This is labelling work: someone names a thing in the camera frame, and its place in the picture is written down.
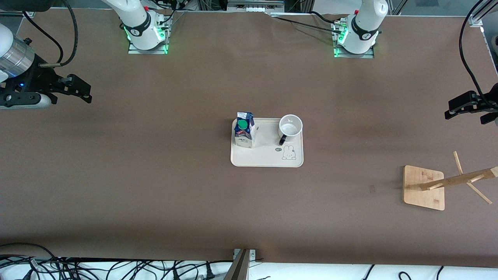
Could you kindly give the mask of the blue milk carton green cap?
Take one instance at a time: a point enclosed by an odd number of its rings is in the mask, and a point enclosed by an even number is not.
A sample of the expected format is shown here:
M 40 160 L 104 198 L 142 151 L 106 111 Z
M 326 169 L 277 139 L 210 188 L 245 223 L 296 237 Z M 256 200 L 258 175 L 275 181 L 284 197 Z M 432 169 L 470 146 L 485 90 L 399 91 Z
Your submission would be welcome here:
M 251 112 L 238 112 L 233 131 L 235 145 L 252 149 L 256 145 L 257 131 L 254 114 Z

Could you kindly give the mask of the white mug black handle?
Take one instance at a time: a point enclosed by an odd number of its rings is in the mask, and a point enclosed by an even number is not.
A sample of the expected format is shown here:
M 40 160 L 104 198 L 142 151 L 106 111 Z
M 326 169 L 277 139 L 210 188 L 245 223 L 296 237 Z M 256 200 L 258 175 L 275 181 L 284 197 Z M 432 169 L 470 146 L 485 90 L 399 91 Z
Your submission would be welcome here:
M 288 114 L 281 117 L 279 121 L 279 145 L 282 146 L 286 142 L 293 142 L 300 137 L 303 130 L 303 123 L 300 117 Z

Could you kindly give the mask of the wooden cup rack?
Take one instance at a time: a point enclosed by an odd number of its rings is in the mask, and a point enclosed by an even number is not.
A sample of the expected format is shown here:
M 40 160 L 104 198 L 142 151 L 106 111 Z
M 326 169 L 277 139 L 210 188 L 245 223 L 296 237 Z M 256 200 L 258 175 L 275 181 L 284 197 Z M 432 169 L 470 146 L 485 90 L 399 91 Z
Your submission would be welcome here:
M 402 200 L 404 203 L 420 206 L 432 210 L 445 210 L 445 190 L 452 186 L 465 184 L 470 187 L 487 204 L 492 201 L 487 198 L 476 186 L 475 182 L 480 180 L 498 178 L 498 166 L 464 173 L 457 151 L 453 151 L 453 157 L 458 170 L 454 177 L 444 177 L 443 172 L 429 170 L 427 168 L 406 165 L 403 167 Z

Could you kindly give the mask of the silver background device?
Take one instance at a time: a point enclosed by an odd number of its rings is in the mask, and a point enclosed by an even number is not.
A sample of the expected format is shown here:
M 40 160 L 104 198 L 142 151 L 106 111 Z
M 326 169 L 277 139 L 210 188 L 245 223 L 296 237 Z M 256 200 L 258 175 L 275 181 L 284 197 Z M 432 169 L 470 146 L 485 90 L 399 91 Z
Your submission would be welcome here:
M 226 0 L 230 12 L 285 12 L 284 0 Z

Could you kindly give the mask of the cream rabbit print tray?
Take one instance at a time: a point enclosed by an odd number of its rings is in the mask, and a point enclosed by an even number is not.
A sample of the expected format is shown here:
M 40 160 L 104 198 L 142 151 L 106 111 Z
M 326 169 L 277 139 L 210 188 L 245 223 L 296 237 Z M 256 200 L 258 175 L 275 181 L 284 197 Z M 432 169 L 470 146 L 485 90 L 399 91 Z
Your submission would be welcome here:
M 292 141 L 279 145 L 279 119 L 255 118 L 259 128 L 256 133 L 255 146 L 240 147 L 235 144 L 234 128 L 237 121 L 232 123 L 230 159 L 238 167 L 300 167 L 304 162 L 303 133 Z

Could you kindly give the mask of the aluminium profile bar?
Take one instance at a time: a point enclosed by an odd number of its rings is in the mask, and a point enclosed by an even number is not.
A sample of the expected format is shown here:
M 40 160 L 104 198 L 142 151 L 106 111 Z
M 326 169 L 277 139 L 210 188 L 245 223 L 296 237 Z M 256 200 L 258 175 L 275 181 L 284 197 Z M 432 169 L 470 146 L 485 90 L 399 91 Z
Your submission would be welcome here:
M 240 249 L 223 280 L 247 280 L 250 261 L 251 250 Z

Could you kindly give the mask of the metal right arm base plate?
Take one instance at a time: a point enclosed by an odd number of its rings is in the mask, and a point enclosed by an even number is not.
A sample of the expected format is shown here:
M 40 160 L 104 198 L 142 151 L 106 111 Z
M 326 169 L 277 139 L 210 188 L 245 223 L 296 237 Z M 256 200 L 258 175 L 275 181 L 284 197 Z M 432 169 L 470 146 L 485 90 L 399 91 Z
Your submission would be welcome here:
M 134 27 L 125 25 L 129 41 L 128 54 L 167 54 L 172 18 L 146 11 L 145 21 Z

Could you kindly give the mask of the aluminium frame post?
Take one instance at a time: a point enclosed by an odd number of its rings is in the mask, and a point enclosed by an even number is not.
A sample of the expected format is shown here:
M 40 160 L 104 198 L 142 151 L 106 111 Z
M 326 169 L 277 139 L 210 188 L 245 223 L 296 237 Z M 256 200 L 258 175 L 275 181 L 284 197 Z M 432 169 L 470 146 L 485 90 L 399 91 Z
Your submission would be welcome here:
M 498 0 L 478 0 L 473 8 L 471 8 L 468 17 L 468 23 L 471 27 L 482 26 L 483 18 L 498 11 Z

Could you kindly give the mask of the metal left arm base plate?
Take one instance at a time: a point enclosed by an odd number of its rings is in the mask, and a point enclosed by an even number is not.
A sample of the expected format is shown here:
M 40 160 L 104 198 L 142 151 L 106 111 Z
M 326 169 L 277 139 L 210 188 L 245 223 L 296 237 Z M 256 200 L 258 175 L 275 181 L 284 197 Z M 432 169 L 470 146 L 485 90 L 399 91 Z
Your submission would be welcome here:
M 334 56 L 336 58 L 374 58 L 376 33 L 357 34 L 352 28 L 353 15 L 342 17 L 331 23 Z

